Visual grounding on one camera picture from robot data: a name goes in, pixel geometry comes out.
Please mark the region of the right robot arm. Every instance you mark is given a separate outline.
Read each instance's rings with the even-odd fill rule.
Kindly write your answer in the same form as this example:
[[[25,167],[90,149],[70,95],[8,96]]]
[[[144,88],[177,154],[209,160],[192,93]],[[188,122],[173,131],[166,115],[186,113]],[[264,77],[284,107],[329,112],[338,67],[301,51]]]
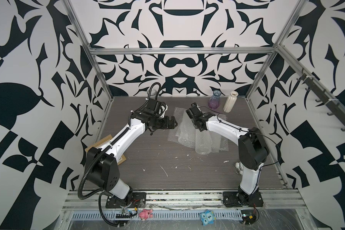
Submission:
[[[227,138],[238,146],[239,162],[235,165],[242,175],[238,194],[247,200],[259,192],[259,178],[262,168],[269,155],[269,147],[265,141],[266,136],[257,128],[245,128],[228,123],[218,115],[201,111],[193,103],[186,110],[188,117],[199,131],[211,131]]]

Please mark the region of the purple blue glass vase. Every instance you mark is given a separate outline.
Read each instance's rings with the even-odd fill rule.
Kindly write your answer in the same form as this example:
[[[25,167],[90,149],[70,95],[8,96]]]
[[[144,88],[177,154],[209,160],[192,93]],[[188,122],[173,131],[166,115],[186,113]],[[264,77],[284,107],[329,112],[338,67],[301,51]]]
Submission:
[[[221,95],[222,95],[222,93],[220,90],[214,90],[213,91],[213,95],[211,96],[211,98],[208,101],[208,106],[210,109],[215,110],[215,109],[219,108]]]

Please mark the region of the right circuit board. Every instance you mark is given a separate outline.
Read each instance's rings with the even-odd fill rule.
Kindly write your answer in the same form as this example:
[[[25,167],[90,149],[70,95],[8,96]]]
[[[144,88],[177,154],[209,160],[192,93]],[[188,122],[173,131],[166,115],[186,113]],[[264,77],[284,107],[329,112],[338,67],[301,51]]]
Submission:
[[[252,209],[252,210],[242,210],[241,211],[241,224],[243,225],[253,225],[254,223],[256,223],[259,219],[259,213],[256,209]]]

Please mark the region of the white ribbed ceramic vase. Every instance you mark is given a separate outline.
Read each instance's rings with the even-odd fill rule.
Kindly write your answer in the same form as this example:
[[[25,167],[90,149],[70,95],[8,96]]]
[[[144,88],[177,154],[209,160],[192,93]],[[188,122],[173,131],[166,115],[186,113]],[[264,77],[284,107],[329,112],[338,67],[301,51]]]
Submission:
[[[239,94],[237,91],[231,91],[231,93],[228,95],[228,98],[223,107],[223,111],[225,113],[229,113],[233,109],[233,106],[235,105],[237,101],[238,95]]]

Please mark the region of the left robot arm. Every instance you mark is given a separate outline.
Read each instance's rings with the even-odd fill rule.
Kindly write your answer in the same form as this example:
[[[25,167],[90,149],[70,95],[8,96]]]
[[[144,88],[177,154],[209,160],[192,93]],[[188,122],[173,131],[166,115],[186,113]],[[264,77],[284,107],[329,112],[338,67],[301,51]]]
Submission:
[[[158,100],[162,86],[154,83],[148,91],[145,103],[130,112],[127,124],[110,141],[92,147],[86,153],[84,174],[80,180],[77,196],[80,200],[99,192],[129,202],[132,189],[120,178],[118,162],[130,145],[146,131],[152,135],[157,130],[175,129],[175,117],[167,117],[166,103]]]

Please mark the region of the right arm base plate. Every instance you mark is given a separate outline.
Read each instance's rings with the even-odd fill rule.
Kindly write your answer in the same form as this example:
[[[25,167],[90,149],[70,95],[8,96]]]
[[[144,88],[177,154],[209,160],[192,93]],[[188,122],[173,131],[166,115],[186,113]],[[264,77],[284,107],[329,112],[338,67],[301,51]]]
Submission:
[[[227,208],[233,207],[263,207],[264,200],[259,191],[248,195],[245,192],[223,192],[223,204]]]

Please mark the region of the white alarm clock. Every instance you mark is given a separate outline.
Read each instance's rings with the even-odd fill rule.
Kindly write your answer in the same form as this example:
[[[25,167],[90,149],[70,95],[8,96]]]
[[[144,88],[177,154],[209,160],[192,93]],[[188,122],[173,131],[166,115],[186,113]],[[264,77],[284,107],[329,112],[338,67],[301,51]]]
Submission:
[[[241,163],[241,162],[235,163],[235,172],[236,172],[238,175],[242,175],[242,174],[243,174],[243,171],[242,171],[242,163]]]

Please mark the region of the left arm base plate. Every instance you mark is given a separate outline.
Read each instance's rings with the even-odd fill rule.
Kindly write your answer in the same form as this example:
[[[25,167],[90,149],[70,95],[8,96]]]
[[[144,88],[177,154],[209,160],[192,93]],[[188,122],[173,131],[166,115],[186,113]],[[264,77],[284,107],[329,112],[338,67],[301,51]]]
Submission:
[[[116,208],[139,208],[145,207],[146,193],[130,191],[124,199],[116,196],[108,197],[105,207],[107,209]]]

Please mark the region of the bubble-wrapped roll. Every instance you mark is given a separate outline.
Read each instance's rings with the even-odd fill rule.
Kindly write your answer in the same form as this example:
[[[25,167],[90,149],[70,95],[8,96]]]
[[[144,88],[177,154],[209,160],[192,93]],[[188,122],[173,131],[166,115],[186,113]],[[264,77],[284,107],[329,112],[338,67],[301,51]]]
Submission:
[[[195,152],[200,155],[208,155],[212,152],[212,139],[210,132],[207,130],[195,132]]]

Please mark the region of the clear glass vase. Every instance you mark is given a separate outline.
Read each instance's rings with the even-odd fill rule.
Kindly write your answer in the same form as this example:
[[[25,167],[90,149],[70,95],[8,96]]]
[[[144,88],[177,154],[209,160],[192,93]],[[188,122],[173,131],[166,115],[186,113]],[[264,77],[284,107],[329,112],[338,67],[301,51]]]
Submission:
[[[154,99],[157,94],[157,91],[155,89],[149,89],[148,91],[148,99]]]

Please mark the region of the black hook rail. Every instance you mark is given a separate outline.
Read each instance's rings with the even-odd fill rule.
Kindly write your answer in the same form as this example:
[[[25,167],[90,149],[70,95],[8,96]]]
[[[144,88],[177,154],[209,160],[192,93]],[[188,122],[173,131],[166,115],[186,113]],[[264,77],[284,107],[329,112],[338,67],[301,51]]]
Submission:
[[[310,75],[304,68],[301,69],[301,76],[297,81],[303,82],[307,88],[306,92],[312,92],[317,99],[316,103],[325,105],[329,112],[328,116],[335,116],[344,125],[341,131],[345,132],[345,105],[337,99],[315,76]]]

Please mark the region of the blue toy figure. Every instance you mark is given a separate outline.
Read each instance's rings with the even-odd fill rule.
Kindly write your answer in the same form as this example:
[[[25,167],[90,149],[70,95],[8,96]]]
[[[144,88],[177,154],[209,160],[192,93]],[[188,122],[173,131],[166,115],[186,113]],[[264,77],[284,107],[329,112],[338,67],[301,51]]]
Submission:
[[[203,226],[213,224],[216,219],[214,211],[212,210],[206,210],[205,212],[200,213],[199,216]]]

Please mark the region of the circuit board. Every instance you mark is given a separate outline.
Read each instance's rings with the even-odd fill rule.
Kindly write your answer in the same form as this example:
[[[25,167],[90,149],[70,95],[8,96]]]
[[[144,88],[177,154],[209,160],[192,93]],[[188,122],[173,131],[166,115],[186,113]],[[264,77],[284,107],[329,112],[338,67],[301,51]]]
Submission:
[[[254,223],[256,223],[259,219],[259,213],[256,209],[252,209],[252,210],[242,210],[241,211],[241,224],[243,225],[253,225]]]
[[[131,210],[126,210],[126,209],[123,209],[121,210],[120,213],[116,214],[115,215],[115,218],[116,219],[131,219],[133,218],[134,216],[136,216],[138,214],[138,210],[134,210],[134,211],[131,211]]]

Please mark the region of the left circuit board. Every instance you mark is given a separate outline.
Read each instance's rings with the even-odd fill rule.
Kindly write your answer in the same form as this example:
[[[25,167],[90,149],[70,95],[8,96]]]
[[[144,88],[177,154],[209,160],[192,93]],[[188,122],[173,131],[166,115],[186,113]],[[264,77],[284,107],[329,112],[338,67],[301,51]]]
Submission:
[[[133,218],[134,216],[136,216],[138,214],[138,210],[134,210],[134,211],[131,211],[131,210],[126,210],[126,209],[123,209],[121,210],[120,213],[116,214],[115,215],[115,218],[116,219],[131,219]]]

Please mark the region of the pink toy figure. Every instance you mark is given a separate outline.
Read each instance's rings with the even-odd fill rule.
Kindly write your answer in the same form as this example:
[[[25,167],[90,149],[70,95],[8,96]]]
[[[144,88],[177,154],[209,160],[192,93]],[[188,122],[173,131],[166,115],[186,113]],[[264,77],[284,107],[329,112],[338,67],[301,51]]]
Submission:
[[[150,219],[153,217],[153,210],[152,209],[143,209],[138,214],[138,216],[142,221],[146,221],[147,219]]]

